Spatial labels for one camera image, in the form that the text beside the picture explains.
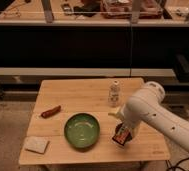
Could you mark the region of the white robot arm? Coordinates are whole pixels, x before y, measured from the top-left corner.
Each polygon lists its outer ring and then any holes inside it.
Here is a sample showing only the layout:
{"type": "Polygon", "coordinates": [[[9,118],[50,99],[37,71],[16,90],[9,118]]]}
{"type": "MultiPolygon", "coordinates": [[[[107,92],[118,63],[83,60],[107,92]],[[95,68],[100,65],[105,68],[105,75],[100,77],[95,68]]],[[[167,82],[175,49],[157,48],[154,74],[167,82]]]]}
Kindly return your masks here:
{"type": "Polygon", "coordinates": [[[161,105],[165,90],[155,81],[144,83],[111,116],[119,119],[135,137],[141,121],[167,136],[189,153],[189,122],[161,105]]]}

